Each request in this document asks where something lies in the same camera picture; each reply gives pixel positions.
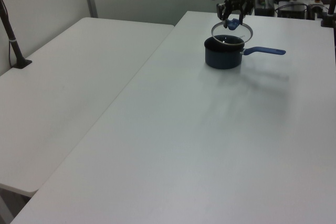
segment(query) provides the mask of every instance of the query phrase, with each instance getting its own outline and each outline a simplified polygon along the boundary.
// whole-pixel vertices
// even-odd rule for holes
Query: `saucepan handle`
[[[265,52],[267,54],[284,55],[286,51],[267,47],[251,47],[242,51],[243,55],[250,55],[253,52]]]

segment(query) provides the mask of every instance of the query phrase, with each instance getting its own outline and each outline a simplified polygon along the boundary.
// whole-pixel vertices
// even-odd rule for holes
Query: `glass lid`
[[[211,30],[212,37],[219,43],[229,46],[243,45],[248,42],[253,36],[253,30],[246,24],[239,24],[237,19],[228,20],[228,27],[225,28],[223,23],[216,24]]]

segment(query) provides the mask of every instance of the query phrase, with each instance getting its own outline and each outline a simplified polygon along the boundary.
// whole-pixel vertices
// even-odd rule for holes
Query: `white tabletop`
[[[13,224],[336,223],[332,29],[248,16],[287,53],[216,70],[217,22],[188,12]]]
[[[0,77],[0,188],[32,196],[173,26],[84,18]]]

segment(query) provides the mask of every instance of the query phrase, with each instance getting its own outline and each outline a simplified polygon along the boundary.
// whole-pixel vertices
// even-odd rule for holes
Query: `black cable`
[[[11,57],[10,57],[10,56],[11,56],[11,53],[10,53],[10,43],[11,43],[11,42],[9,41],[9,42],[8,42],[8,61],[9,61],[9,66],[10,66],[10,68],[12,68],[13,66],[12,66],[12,63],[11,63],[11,61],[10,61],[10,60],[11,60],[11,59],[10,59],[10,58],[11,58]]]
[[[297,4],[288,4],[288,5],[283,5],[283,6],[280,6],[280,7],[276,8],[274,11],[276,12],[277,10],[280,10],[280,9],[283,9],[283,8],[286,8],[286,7],[296,6],[296,5],[304,5],[305,7],[308,7],[308,5],[303,4],[303,3],[301,3],[301,4],[299,4],[299,3],[297,3]]]

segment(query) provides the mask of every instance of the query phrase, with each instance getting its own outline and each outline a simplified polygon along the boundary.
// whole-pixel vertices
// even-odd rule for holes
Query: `blue saucepan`
[[[244,41],[231,35],[216,35],[204,42],[205,62],[213,68],[230,69],[241,64],[242,55],[250,55],[253,52],[265,52],[267,54],[284,55],[286,51],[267,47],[252,47],[244,49]]]

